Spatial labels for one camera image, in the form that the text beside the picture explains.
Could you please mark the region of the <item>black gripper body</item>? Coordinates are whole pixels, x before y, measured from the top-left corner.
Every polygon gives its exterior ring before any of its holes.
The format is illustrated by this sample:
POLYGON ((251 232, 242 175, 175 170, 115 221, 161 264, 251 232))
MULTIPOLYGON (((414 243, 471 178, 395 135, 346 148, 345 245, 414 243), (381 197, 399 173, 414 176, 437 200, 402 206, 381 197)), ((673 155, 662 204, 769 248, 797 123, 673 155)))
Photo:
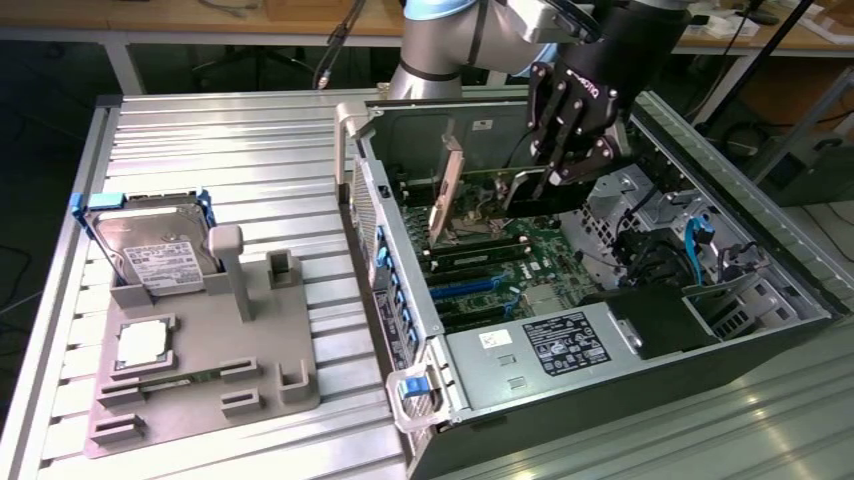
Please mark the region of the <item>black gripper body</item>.
POLYGON ((557 3, 557 25, 574 44, 558 47, 557 122, 606 130, 628 115, 685 33, 686 1, 600 1, 586 12, 557 3))

